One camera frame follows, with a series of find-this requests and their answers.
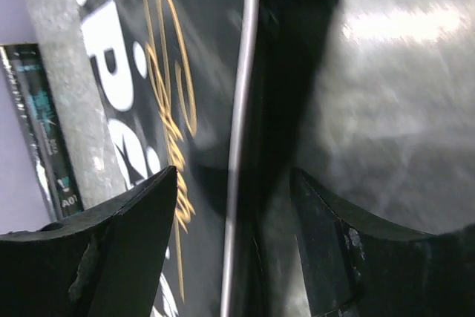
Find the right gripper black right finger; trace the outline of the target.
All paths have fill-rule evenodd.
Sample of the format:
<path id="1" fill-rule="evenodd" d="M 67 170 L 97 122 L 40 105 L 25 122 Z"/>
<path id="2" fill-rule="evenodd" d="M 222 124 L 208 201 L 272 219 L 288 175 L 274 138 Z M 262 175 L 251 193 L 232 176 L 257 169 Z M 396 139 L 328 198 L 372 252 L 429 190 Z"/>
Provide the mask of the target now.
<path id="1" fill-rule="evenodd" d="M 472 316 L 474 227 L 432 235 L 380 218 L 293 169 L 313 316 Z"/>

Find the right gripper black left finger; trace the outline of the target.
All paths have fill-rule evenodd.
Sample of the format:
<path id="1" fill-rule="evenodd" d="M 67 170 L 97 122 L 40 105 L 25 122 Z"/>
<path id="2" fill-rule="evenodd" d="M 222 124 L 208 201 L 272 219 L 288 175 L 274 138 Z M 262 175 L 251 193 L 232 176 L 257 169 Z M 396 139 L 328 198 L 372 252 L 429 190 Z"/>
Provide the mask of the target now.
<path id="1" fill-rule="evenodd" d="M 177 199 L 170 166 L 35 232 L 1 237 L 3 316 L 149 316 Z"/>

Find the black shuttlecock tube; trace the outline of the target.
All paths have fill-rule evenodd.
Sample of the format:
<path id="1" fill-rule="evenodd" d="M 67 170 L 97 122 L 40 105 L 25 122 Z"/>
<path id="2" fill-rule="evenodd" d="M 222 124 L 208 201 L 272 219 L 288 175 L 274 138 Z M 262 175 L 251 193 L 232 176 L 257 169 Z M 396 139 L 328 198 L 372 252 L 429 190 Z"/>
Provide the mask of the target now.
<path id="1" fill-rule="evenodd" d="M 1 65 L 48 213 L 53 220 L 79 214 L 84 206 L 39 46 L 2 45 Z"/>

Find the black racket bag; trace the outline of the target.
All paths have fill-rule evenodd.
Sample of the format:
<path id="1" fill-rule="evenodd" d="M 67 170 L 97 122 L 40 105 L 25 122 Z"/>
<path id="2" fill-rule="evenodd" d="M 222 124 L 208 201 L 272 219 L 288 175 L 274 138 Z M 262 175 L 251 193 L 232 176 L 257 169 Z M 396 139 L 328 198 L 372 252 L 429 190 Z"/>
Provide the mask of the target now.
<path id="1" fill-rule="evenodd" d="M 289 10 L 336 0 L 75 0 L 128 188 L 176 169 L 155 307 L 166 316 L 270 316 L 263 242 L 269 100 Z"/>

